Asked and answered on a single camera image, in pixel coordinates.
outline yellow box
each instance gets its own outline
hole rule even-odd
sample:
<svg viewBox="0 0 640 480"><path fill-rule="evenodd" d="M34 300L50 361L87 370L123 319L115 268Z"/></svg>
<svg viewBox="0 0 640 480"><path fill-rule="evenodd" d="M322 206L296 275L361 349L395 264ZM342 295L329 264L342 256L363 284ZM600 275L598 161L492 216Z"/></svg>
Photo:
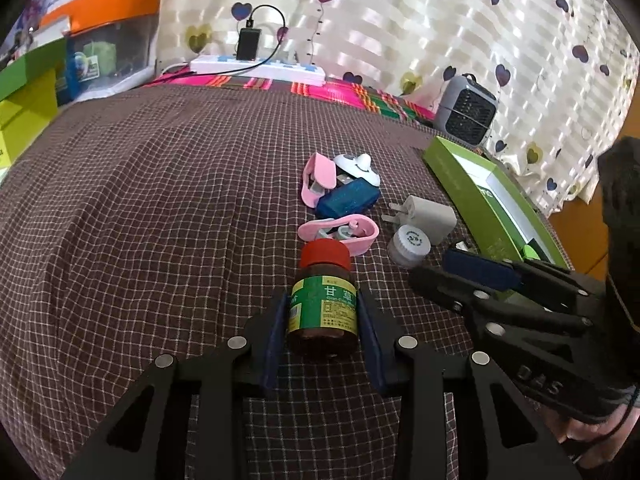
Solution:
<svg viewBox="0 0 640 480"><path fill-rule="evenodd" d="M58 113L51 68L0 102L0 168L7 168Z"/></svg>

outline brown glass bottle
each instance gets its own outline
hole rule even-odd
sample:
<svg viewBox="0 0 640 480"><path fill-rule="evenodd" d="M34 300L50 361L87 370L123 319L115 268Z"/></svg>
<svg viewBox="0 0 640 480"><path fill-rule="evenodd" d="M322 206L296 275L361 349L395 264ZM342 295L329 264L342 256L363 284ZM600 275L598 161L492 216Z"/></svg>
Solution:
<svg viewBox="0 0 640 480"><path fill-rule="evenodd" d="M320 238L302 248L287 341L292 352L312 360L345 358L358 347L351 257L338 240Z"/></svg>

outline portable heater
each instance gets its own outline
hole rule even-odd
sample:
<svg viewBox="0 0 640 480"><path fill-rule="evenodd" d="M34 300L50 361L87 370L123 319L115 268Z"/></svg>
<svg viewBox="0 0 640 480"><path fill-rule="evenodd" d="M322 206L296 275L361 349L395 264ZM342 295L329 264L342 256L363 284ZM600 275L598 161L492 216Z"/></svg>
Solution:
<svg viewBox="0 0 640 480"><path fill-rule="evenodd" d="M473 74L451 79L442 96L433 126L441 132L478 146L494 120L498 101Z"/></svg>

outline pink plastic clip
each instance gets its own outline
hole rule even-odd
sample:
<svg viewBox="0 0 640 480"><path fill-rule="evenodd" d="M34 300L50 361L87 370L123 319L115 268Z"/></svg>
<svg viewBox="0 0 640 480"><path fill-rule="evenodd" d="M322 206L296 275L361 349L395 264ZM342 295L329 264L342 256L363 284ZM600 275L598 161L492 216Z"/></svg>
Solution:
<svg viewBox="0 0 640 480"><path fill-rule="evenodd" d="M309 207L315 208L320 197L336 186L335 163L318 152L311 155L302 172L300 198Z"/></svg>
<svg viewBox="0 0 640 480"><path fill-rule="evenodd" d="M338 232L329 234L329 231L338 228ZM318 238L335 238L349 248L351 256L360 256L366 253L373 241L380 234L376 223L364 215L348 215L334 220L312 220L302 224L298 228L298 237L305 242Z"/></svg>

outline brown plaid fabric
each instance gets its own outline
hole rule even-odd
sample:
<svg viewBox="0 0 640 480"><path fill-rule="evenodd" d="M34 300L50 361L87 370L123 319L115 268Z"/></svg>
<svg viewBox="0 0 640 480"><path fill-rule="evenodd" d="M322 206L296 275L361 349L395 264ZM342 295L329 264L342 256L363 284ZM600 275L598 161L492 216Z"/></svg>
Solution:
<svg viewBox="0 0 640 480"><path fill-rule="evenodd" d="M371 154L382 226L409 194L450 204L420 160L430 137L277 92L161 86L63 112L0 187L0 422L37 474L59 477L155 356L223 344L291 285L314 151ZM391 235L382 226L354 259L357 279L408 333L468 351L461 318L416 297L388 259ZM460 237L459 220L430 262ZM388 478L399 405L373 391L362 356L284 361L277 400L246 404L254 478ZM452 477L454 438L450 426Z"/></svg>

